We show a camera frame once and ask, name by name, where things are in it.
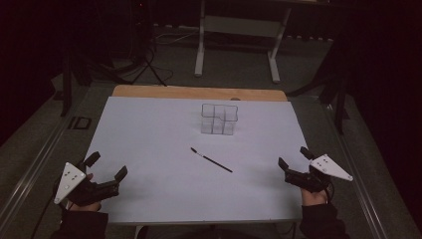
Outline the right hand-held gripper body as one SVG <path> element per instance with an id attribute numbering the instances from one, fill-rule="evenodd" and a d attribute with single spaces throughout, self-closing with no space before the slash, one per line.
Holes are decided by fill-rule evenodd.
<path id="1" fill-rule="evenodd" d="M 289 169 L 284 163 L 285 182 L 309 192 L 320 192 L 329 187 L 331 178 L 336 177 L 352 181 L 353 176 L 340 167 L 327 154 L 310 160 L 308 172 Z"/>

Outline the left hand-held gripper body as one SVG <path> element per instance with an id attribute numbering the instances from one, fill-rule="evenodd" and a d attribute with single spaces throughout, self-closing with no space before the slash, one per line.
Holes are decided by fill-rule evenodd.
<path id="1" fill-rule="evenodd" d="M 86 170 L 93 165 L 92 162 L 80 162 L 77 166 L 69 162 L 65 167 L 56 186 L 54 203 L 60 204 L 64 199 L 69 199 L 78 206 L 88 206 L 111 197 L 119 195 L 119 173 L 114 180 L 96 183 L 88 179 Z"/>

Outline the black metal stand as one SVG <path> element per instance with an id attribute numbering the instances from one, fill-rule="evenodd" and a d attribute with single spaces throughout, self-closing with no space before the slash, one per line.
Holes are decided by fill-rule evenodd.
<path id="1" fill-rule="evenodd" d="M 349 79 L 348 57 L 349 54 L 345 54 L 341 50 L 330 50 L 317 69 L 313 79 L 308 84 L 287 93 L 288 97 L 297 97 L 323 86 L 318 100 L 324 105 L 330 105 L 335 101 L 333 123 L 340 134 L 343 134 L 342 119 L 344 116 L 346 85 Z"/>
<path id="2" fill-rule="evenodd" d="M 63 55 L 63 106 L 61 116 L 64 117 L 71 109 L 72 79 L 75 79 L 80 86 L 88 87 L 92 82 L 88 69 L 88 58 L 70 40 L 64 43 Z"/>

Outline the black tripod stand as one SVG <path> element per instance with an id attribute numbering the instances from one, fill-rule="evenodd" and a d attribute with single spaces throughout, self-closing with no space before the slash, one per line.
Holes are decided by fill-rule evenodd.
<path id="1" fill-rule="evenodd" d="M 130 64 L 113 69 L 118 76 L 140 72 L 131 80 L 123 80 L 125 84 L 134 84 L 143 72 L 149 68 L 158 83 L 166 87 L 165 82 L 158 76 L 152 61 L 156 52 L 154 26 L 152 19 L 151 0 L 125 0 L 128 3 L 128 27 L 130 33 L 129 60 Z"/>

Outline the person's right hand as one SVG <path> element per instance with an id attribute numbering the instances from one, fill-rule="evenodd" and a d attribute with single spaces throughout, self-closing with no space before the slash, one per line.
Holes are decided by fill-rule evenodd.
<path id="1" fill-rule="evenodd" d="M 320 204 L 327 204 L 327 195 L 324 191 L 309 192 L 301 189 L 303 206 L 314 206 Z"/>

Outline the black floor socket box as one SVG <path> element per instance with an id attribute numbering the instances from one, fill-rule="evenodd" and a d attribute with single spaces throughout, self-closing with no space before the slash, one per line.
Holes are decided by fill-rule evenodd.
<path id="1" fill-rule="evenodd" d="M 68 124 L 68 129 L 89 129 L 92 124 L 90 118 L 85 117 L 72 117 Z"/>

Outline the clear acrylic organizer box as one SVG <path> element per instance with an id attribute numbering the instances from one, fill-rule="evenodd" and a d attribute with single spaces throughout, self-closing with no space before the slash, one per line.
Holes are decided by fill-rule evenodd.
<path id="1" fill-rule="evenodd" d="M 238 121 L 238 107 L 232 105 L 203 104 L 201 132 L 233 135 Z"/>

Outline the black makeup brush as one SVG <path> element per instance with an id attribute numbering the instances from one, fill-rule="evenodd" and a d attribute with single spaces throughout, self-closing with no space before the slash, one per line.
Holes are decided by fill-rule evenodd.
<path id="1" fill-rule="evenodd" d="M 213 164 L 215 164 L 215 165 L 217 165 L 217 166 L 219 166 L 219 167 L 223 168 L 224 170 L 226 170 L 226 171 L 228 171 L 228 172 L 233 173 L 233 170 L 232 170 L 232 169 L 230 169 L 230 168 L 226 167 L 225 165 L 223 165 L 223 164 L 221 164 L 221 163 L 219 163 L 219 162 L 217 162 L 217 161 L 213 160 L 212 158 L 208 157 L 207 155 L 204 155 L 204 154 L 200 153 L 200 152 L 199 152 L 199 151 L 197 151 L 194 147 L 190 147 L 190 149 L 191 149 L 191 151 L 192 151 L 192 152 L 194 152 L 195 154 L 199 155 L 200 157 L 202 157 L 202 158 L 204 158 L 204 159 L 206 159 L 206 160 L 210 161 L 211 163 L 213 163 Z"/>

